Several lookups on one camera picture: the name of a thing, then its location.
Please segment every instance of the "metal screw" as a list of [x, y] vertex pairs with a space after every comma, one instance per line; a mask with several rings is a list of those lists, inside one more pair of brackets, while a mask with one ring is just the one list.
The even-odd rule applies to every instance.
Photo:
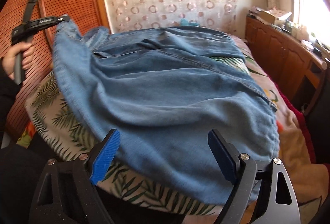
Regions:
[[82, 154], [79, 155], [79, 159], [82, 160], [82, 161], [86, 160], [87, 158], [88, 158], [88, 155], [86, 153], [82, 153]]
[[322, 62], [322, 69], [325, 71], [327, 69], [327, 63], [325, 61]]
[[49, 159], [48, 161], [47, 161], [47, 164], [48, 165], [53, 165], [55, 163], [55, 159]]
[[275, 158], [274, 163], [276, 163], [277, 165], [280, 165], [282, 163], [282, 161], [279, 158]]
[[250, 156], [249, 156], [248, 154], [246, 154], [246, 153], [242, 153], [242, 154], [240, 155], [240, 157], [241, 157], [241, 159], [243, 159], [243, 160], [248, 160], [248, 159], [250, 159]]

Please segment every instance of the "leaf pattern bedding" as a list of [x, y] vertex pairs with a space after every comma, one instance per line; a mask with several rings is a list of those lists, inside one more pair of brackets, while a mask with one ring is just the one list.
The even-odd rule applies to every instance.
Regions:
[[[283, 160], [290, 175], [298, 202], [304, 204], [304, 207], [301, 208], [304, 213], [301, 212], [301, 214], [304, 215], [304, 219], [309, 219], [316, 213], [315, 202], [313, 203], [314, 209], [309, 213], [306, 213], [308, 210], [306, 204], [315, 200], [319, 200], [320, 204], [324, 201], [328, 193], [328, 171], [324, 165], [311, 163], [297, 117], [288, 109], [271, 79], [254, 61], [247, 45], [235, 36], [232, 38], [244, 54], [245, 63], [234, 58], [213, 59], [250, 74], [277, 105], [276, 116], [280, 136], [279, 157]], [[65, 161], [73, 160], [79, 154], [90, 151], [97, 142], [94, 136], [76, 120], [57, 87], [53, 72], [27, 99], [26, 109], [35, 129]], [[28, 125], [18, 144], [28, 146], [33, 133], [33, 125]], [[112, 162], [105, 179], [99, 182], [98, 186], [118, 198], [139, 206], [165, 212], [197, 215], [197, 222], [198, 216], [204, 216], [203, 223], [213, 223], [214, 217], [206, 218], [206, 216], [218, 215], [222, 209], [221, 206], [203, 204], [173, 189], [161, 186], [116, 160]], [[253, 208], [254, 204], [248, 207], [243, 222], [248, 222]]]

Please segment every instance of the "fingers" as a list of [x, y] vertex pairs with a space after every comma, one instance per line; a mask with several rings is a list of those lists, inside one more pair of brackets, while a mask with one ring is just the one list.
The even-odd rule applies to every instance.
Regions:
[[31, 46], [23, 53], [23, 58], [33, 55], [33, 52], [34, 52], [34, 46]]
[[32, 62], [32, 60], [33, 60], [33, 56], [32, 55], [24, 58], [23, 61], [22, 61], [22, 66], [24, 67], [24, 66], [30, 64]]
[[14, 46], [12, 46], [8, 50], [8, 54], [9, 54], [10, 57], [14, 57], [19, 52], [24, 52], [24, 51], [28, 50], [30, 47], [32, 47], [33, 44], [34, 44], [34, 41], [32, 41], [32, 42], [19, 42], [19, 43], [15, 44]]
[[27, 65], [24, 65], [23, 66], [23, 70], [28, 70], [28, 69], [30, 69], [32, 67], [32, 62], [30, 62], [29, 64], [27, 64]]

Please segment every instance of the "blue denim fabric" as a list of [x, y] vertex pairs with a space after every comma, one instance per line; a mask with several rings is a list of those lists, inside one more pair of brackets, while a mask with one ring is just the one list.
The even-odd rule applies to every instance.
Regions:
[[278, 155], [279, 139], [263, 90], [211, 56], [244, 59], [225, 33], [203, 27], [114, 35], [101, 27], [82, 37], [68, 22], [57, 27], [53, 61], [75, 116], [99, 140], [120, 131], [116, 158], [163, 186], [223, 205], [232, 185], [209, 149], [209, 130], [261, 161]]

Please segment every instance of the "hand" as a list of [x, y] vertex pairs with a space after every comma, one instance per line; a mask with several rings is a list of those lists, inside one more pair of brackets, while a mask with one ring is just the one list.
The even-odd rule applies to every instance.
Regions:
[[14, 46], [11, 46], [7, 54], [2, 59], [2, 66], [5, 73], [11, 78], [14, 79], [14, 65], [15, 65], [15, 56], [19, 52], [23, 52], [23, 61], [22, 67], [24, 70], [28, 70], [32, 66], [33, 51], [34, 51], [34, 41], [32, 42], [19, 42]]

